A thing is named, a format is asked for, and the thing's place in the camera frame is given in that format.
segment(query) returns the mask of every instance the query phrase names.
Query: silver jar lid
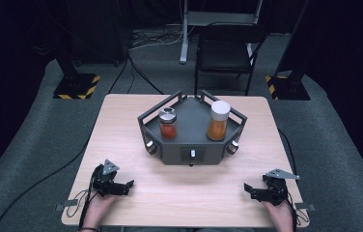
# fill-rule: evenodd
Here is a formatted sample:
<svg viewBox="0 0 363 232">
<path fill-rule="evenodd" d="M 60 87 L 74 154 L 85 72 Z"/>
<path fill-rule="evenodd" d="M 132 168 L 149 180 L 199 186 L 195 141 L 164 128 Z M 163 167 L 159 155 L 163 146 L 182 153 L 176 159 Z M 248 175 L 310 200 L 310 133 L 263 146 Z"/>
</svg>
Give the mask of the silver jar lid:
<svg viewBox="0 0 363 232">
<path fill-rule="evenodd" d="M 160 118 L 160 122 L 165 124 L 174 123 L 177 119 L 176 110 L 172 107 L 160 109 L 158 116 Z"/>
</svg>

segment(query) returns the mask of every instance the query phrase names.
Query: human hand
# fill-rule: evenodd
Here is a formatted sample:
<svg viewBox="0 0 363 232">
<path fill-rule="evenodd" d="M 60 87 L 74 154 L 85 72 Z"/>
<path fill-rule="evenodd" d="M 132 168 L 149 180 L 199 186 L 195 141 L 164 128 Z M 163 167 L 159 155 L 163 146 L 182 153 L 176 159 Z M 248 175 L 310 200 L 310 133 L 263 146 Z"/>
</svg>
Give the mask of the human hand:
<svg viewBox="0 0 363 232">
<path fill-rule="evenodd" d="M 98 228 L 100 221 L 106 216 L 112 204 L 119 197 L 119 195 L 110 194 L 101 196 L 96 191 L 92 190 L 92 200 L 89 203 L 88 211 L 86 212 L 82 227 Z"/>
<path fill-rule="evenodd" d="M 293 213 L 286 202 L 283 201 L 277 206 L 267 201 L 262 202 L 278 232 L 293 232 Z"/>
</svg>

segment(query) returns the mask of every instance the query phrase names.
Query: yellow black hazard stripe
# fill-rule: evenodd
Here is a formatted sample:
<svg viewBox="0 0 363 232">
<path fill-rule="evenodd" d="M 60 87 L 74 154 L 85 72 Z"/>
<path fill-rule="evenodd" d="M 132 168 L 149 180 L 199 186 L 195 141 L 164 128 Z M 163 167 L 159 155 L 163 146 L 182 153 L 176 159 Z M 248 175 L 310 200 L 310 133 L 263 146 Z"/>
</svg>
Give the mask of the yellow black hazard stripe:
<svg viewBox="0 0 363 232">
<path fill-rule="evenodd" d="M 68 95 L 68 94 L 61 94 L 61 95 L 55 95 L 54 99 L 64 99 L 64 100 L 73 100 L 73 99 L 89 99 L 92 94 L 95 92 L 95 89 L 97 88 L 98 81 L 100 80 L 100 75 L 95 76 L 95 78 L 92 80 L 92 84 L 88 91 L 85 94 L 81 95 Z"/>
<path fill-rule="evenodd" d="M 287 79 L 286 76 L 277 76 L 277 78 Z M 269 90 L 269 93 L 271 94 L 272 98 L 274 100 L 279 100 L 278 99 L 278 96 L 277 96 L 276 88 L 275 88 L 275 86 L 271 82 L 271 76 L 269 76 L 269 75 L 266 76 L 265 77 L 265 80 L 266 80 L 266 84 L 268 85 L 268 90 Z"/>
</svg>

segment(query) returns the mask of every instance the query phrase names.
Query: black chair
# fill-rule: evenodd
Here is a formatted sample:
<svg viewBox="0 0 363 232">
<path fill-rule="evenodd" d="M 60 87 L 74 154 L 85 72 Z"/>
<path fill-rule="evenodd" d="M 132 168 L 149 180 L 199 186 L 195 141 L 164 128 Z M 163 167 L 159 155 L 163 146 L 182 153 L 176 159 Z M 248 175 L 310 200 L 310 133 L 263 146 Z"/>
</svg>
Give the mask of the black chair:
<svg viewBox="0 0 363 232">
<path fill-rule="evenodd" d="M 265 29 L 258 24 L 217 22 L 205 26 L 199 35 L 196 53 L 194 94 L 197 95 L 199 88 L 199 72 L 203 72 L 237 73 L 236 79 L 248 73 L 245 89 L 234 89 L 248 95 L 258 51 L 265 38 Z M 247 44 L 257 44 L 251 56 Z"/>
</svg>

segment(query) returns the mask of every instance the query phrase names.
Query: glass jar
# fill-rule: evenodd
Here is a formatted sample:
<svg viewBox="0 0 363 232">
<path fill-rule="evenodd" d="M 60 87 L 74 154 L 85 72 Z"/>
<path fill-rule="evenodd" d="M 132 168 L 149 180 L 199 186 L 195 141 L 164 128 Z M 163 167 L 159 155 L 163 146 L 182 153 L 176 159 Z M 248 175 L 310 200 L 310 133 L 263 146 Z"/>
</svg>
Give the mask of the glass jar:
<svg viewBox="0 0 363 232">
<path fill-rule="evenodd" d="M 226 136 L 230 109 L 230 105 L 225 101 L 215 101 L 212 103 L 211 118 L 207 130 L 207 136 L 211 140 L 222 140 Z"/>
<path fill-rule="evenodd" d="M 176 110 L 172 107 L 160 109 L 159 113 L 160 133 L 164 139 L 174 139 L 178 135 L 176 125 Z"/>
</svg>

